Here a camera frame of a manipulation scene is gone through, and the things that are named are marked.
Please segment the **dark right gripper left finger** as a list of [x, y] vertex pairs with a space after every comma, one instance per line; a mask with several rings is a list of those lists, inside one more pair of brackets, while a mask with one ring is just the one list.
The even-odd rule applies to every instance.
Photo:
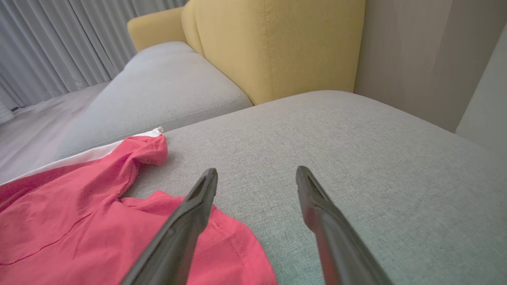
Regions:
[[122, 285], [185, 285], [200, 234], [210, 220], [217, 170], [204, 171], [124, 276]]

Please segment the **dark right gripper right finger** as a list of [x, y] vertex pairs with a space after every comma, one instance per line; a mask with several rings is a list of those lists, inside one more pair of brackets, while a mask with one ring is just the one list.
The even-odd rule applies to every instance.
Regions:
[[327, 285], [391, 285], [353, 226], [306, 166], [296, 171], [303, 220], [314, 233]]

